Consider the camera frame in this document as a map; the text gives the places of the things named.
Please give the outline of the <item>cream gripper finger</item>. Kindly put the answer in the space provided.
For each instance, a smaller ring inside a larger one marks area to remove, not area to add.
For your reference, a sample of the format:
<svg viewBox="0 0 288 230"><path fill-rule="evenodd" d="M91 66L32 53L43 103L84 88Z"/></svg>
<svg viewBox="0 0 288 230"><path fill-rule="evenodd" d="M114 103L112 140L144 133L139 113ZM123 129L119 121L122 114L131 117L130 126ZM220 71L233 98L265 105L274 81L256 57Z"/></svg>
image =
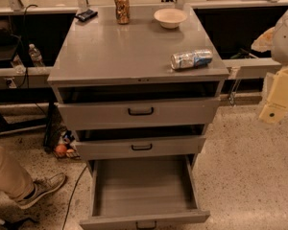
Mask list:
<svg viewBox="0 0 288 230"><path fill-rule="evenodd" d="M266 124L278 123L288 112L288 67L283 67L271 76L269 93L259 119Z"/></svg>

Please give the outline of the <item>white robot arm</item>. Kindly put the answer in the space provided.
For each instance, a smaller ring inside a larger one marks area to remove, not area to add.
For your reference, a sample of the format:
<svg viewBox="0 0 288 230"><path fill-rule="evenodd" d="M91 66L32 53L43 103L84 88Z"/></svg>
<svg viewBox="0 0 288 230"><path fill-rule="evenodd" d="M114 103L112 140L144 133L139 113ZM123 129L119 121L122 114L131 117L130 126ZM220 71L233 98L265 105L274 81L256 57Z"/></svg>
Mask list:
<svg viewBox="0 0 288 230"><path fill-rule="evenodd" d="M272 59L282 68L273 82L259 119L267 124L279 122L288 112L288 10L277 21L272 39Z"/></svg>

